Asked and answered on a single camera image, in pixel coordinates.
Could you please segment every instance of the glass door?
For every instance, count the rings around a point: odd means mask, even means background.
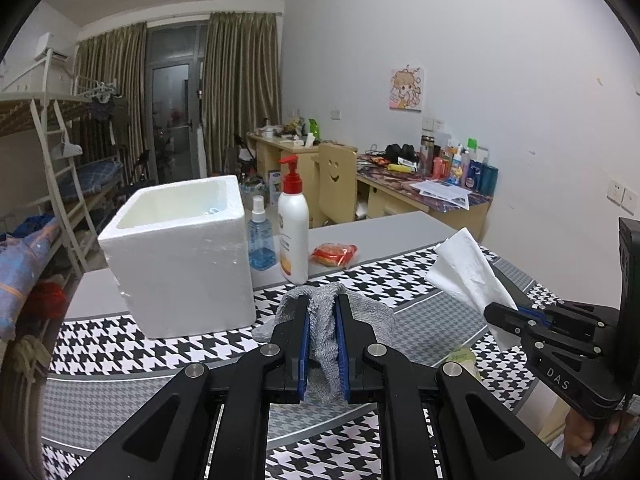
[[[152,99],[158,182],[191,180],[189,65],[153,69]]]
[[[202,63],[207,24],[150,30],[147,45],[149,169],[159,184],[200,177],[197,129],[202,117]]]

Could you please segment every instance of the brown curtain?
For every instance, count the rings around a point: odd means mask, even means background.
[[[116,28],[81,41],[76,54],[76,75],[105,82],[118,81],[118,88],[129,102],[129,131],[123,162],[127,174],[144,151],[146,23]],[[82,146],[82,162],[114,155],[108,121],[87,118],[73,129],[74,141]]]
[[[207,167],[220,173],[234,135],[244,137],[264,118],[280,124],[276,15],[213,13],[203,85]]]

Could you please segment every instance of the wooden chair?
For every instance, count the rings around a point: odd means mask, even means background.
[[[318,147],[320,169],[320,211],[337,224],[353,222],[358,183],[353,150],[333,144]]]

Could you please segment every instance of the poster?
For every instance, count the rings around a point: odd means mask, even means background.
[[[424,69],[406,68],[392,70],[389,108],[397,110],[422,110]]]

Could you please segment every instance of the green bottle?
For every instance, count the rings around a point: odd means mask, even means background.
[[[309,119],[309,134],[313,135],[316,140],[320,140],[320,126],[315,119]]]

